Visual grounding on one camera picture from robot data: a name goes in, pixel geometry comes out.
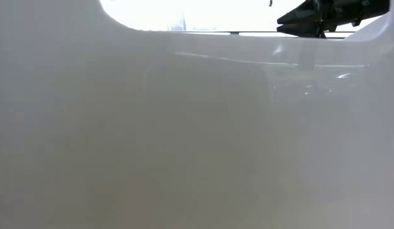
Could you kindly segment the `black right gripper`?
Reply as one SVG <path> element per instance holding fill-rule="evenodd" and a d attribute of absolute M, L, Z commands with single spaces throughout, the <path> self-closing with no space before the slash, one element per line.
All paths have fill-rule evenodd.
<path fill-rule="evenodd" d="M 323 20 L 325 31 L 335 32 L 338 26 L 351 24 L 359 26 L 363 20 L 378 17 L 389 12 L 389 0 L 334 0 L 330 11 Z M 323 17 L 323 1 L 305 0 L 299 6 L 277 19 L 281 26 L 278 32 L 298 37 L 324 37 L 318 24 Z"/>

